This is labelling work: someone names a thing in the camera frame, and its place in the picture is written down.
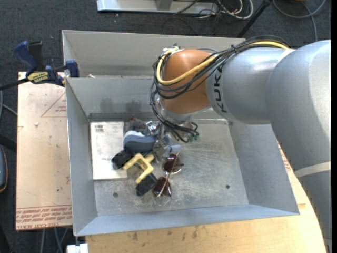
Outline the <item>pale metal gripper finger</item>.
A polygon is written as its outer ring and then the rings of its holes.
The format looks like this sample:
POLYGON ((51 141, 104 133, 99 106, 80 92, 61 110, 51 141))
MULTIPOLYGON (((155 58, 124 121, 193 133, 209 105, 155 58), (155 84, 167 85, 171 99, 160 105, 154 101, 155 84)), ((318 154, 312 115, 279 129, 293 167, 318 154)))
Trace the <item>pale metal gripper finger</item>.
POLYGON ((153 145, 153 154, 157 163, 160 163, 168 156, 170 142, 165 138, 160 138, 153 145))
POLYGON ((161 134, 161 122, 160 121, 148 121, 145 124, 145 135, 159 137, 161 134))

